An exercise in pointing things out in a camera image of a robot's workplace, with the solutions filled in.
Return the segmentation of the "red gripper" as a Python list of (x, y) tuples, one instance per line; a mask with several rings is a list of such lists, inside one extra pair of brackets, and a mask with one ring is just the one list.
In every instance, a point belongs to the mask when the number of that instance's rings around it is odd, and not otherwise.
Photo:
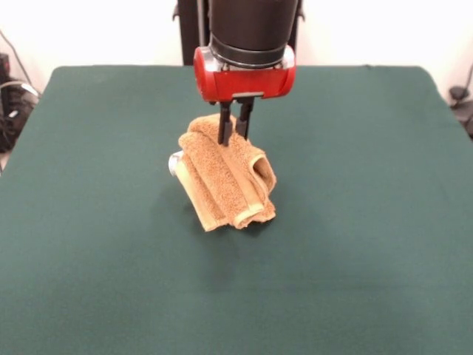
[(217, 142), (219, 145), (228, 145), (233, 131), (232, 101), (241, 104), (236, 132), (247, 140), (254, 97), (276, 98), (291, 91), (296, 77), (295, 54), (287, 46), (277, 65), (245, 69), (220, 61), (209, 47), (198, 47), (194, 52), (194, 74), (203, 100), (220, 102)]

